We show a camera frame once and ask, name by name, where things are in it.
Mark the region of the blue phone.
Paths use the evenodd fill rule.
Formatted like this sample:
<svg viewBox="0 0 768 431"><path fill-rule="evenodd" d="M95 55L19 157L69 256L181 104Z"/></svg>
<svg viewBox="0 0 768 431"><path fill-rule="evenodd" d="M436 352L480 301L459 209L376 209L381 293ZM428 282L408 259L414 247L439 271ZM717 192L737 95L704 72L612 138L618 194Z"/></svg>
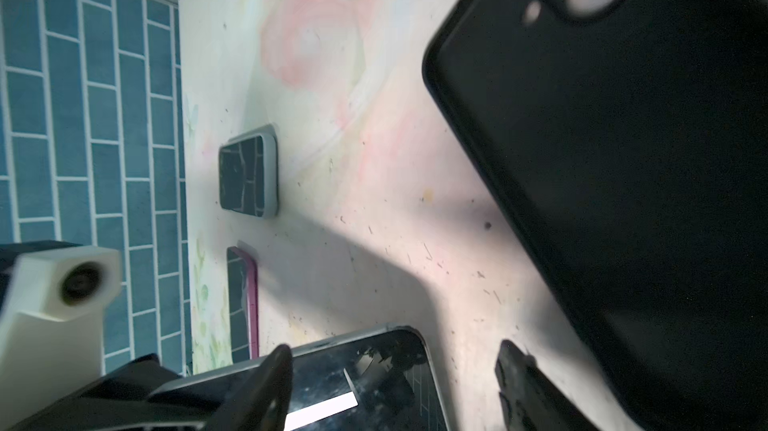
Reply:
<svg viewBox="0 0 768 431"><path fill-rule="evenodd" d="M271 125L233 137L218 151L221 208L258 219L276 217L278 170L277 138Z"/></svg>

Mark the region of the black phone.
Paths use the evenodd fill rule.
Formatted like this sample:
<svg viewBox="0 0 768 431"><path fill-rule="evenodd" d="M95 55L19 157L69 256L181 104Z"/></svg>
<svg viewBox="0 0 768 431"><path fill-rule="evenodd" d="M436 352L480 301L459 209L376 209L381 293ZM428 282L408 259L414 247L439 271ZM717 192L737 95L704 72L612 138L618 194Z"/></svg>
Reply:
<svg viewBox="0 0 768 431"><path fill-rule="evenodd" d="M227 249L226 257L231 355L238 364L259 356L258 267L236 246Z"/></svg>
<svg viewBox="0 0 768 431"><path fill-rule="evenodd" d="M288 430L448 430L430 352L409 326L293 349Z"/></svg>

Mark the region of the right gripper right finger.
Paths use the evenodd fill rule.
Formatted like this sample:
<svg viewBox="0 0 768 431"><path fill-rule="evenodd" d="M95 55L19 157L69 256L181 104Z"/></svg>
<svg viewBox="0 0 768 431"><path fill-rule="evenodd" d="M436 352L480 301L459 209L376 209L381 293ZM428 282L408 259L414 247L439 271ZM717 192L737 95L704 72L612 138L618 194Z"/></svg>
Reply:
<svg viewBox="0 0 768 431"><path fill-rule="evenodd" d="M510 340L500 344L495 375L507 430L597 430L538 369L535 358Z"/></svg>

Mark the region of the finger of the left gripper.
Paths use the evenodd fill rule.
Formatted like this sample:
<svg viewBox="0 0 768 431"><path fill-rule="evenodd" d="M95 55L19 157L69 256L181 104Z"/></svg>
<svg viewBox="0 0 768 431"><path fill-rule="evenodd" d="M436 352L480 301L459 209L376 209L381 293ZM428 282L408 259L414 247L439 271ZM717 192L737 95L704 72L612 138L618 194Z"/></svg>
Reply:
<svg viewBox="0 0 768 431"><path fill-rule="evenodd" d="M13 430L200 427L221 404L162 387L181 376L159 356L137 358L11 425Z"/></svg>

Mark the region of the black phone case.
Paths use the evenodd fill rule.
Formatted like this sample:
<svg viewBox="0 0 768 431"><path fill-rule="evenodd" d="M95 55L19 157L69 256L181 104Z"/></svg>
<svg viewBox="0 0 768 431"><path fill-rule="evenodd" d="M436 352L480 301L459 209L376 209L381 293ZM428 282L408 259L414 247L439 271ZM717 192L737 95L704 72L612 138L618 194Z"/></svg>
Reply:
<svg viewBox="0 0 768 431"><path fill-rule="evenodd" d="M458 0L427 89L625 412L767 426L767 0Z"/></svg>

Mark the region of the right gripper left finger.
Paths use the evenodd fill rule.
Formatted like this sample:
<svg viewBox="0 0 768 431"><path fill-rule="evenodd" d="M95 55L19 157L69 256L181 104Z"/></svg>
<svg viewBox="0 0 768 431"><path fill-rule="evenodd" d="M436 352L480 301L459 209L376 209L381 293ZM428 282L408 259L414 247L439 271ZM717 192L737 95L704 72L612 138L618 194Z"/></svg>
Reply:
<svg viewBox="0 0 768 431"><path fill-rule="evenodd" d="M212 414L206 422L206 429L283 430L292 379L291 349L281 344L260 366L251 370L237 391Z"/></svg>

